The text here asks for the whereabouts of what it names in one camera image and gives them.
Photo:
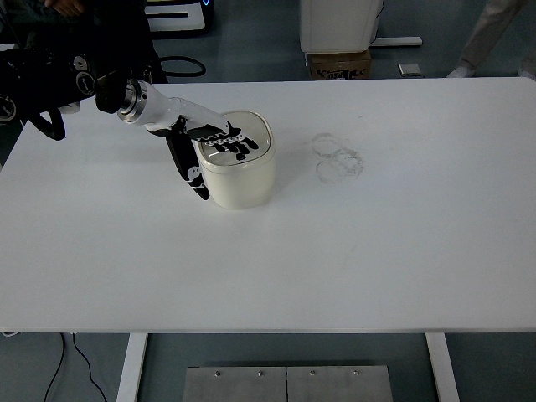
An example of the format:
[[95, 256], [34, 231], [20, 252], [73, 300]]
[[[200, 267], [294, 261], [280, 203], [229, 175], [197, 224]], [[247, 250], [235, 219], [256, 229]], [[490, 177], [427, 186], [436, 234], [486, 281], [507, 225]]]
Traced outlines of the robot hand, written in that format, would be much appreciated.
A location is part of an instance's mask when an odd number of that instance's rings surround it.
[[209, 199], [194, 143], [231, 152], [240, 161], [260, 148], [253, 137], [233, 126], [222, 115], [182, 98], [168, 98], [146, 84], [147, 103], [141, 124], [164, 137], [182, 179], [203, 200]]

